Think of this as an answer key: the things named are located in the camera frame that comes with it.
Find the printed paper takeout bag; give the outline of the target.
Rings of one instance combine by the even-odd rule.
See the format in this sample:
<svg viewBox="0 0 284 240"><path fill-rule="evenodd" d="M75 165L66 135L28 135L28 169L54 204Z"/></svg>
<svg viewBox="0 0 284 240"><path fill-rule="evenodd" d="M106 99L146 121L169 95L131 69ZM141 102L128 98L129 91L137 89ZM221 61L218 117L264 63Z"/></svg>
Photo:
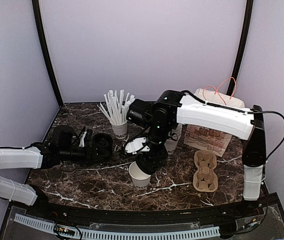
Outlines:
<svg viewBox="0 0 284 240"><path fill-rule="evenodd" d="M209 85L205 88L197 89L195 96L212 103L228 107L243 108L245 106L244 102L241 99L234 97L237 89L236 86L230 95L219 92L221 86L228 81L231 83L236 82L233 77L230 77L219 84L218 87ZM222 157L231 139L231 134L222 131L202 126L187 125L184 144L198 150L212 152L214 155Z"/></svg>

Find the stack of black cup lids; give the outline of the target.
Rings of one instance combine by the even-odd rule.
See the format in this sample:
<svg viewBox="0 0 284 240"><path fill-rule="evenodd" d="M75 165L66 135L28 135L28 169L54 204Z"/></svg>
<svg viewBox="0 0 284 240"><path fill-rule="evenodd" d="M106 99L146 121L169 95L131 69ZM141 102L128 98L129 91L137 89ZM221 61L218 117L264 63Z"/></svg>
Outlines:
<svg viewBox="0 0 284 240"><path fill-rule="evenodd" d="M105 154L107 154L107 156L104 157L105 161L111 159L113 153L113 139L110 135L106 133L97 133L93 137L93 143L102 148Z"/></svg>

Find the single white paper cup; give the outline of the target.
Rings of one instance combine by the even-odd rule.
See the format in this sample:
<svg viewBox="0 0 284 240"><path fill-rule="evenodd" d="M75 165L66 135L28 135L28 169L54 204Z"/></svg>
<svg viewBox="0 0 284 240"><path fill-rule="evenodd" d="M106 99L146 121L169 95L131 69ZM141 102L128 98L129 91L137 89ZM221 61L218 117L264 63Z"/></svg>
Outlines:
<svg viewBox="0 0 284 240"><path fill-rule="evenodd" d="M129 174L138 189L145 189L150 183L151 175L144 173L135 161L129 166Z"/></svg>

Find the stack of white paper cups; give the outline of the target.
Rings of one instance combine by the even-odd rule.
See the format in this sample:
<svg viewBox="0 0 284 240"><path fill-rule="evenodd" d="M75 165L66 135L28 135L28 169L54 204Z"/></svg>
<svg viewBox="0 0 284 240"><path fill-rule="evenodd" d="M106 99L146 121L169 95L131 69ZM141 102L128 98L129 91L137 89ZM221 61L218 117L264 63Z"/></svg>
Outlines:
<svg viewBox="0 0 284 240"><path fill-rule="evenodd" d="M181 137L181 133L182 133L181 123L179 123L177 127L169 133L169 138L165 142L165 148L166 148L168 155L171 155L174 153L176 146L178 144L178 141Z"/></svg>

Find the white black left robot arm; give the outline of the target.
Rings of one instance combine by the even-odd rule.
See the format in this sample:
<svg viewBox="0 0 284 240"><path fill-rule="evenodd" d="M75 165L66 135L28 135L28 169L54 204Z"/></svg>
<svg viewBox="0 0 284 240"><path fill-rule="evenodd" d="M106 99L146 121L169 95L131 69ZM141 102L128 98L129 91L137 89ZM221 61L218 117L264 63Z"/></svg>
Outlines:
<svg viewBox="0 0 284 240"><path fill-rule="evenodd" d="M90 165L112 155L112 141L71 143L32 143L29 146L0 146L0 172L16 169L50 169L62 162ZM36 186L22 184L0 175L0 198L32 206L42 218L52 214L46 195Z"/></svg>

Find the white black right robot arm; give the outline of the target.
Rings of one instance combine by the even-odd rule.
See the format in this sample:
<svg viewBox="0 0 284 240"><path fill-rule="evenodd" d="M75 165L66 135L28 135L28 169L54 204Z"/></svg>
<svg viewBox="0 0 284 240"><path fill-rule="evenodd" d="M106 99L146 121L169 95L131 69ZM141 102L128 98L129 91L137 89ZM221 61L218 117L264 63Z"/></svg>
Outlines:
<svg viewBox="0 0 284 240"><path fill-rule="evenodd" d="M154 103L136 99L129 106L126 119L143 130L127 141L123 151L135 155L138 167L152 175L165 165L168 153L164 144L178 124L196 125L236 136L244 146L244 200L237 205L237 213L247 217L256 209L263 168L270 157L266 151L264 114L266 112L258 105L230 107L202 100L189 90L166 90Z"/></svg>

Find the single black cup lid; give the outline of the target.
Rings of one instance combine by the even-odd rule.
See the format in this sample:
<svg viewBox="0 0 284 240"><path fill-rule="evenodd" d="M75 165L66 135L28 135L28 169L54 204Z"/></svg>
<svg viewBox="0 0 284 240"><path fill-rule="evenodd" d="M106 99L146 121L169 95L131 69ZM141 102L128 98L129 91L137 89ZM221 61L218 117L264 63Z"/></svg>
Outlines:
<svg viewBox="0 0 284 240"><path fill-rule="evenodd" d="M138 154L135 158L137 166L147 175L155 173L156 168L146 154Z"/></svg>

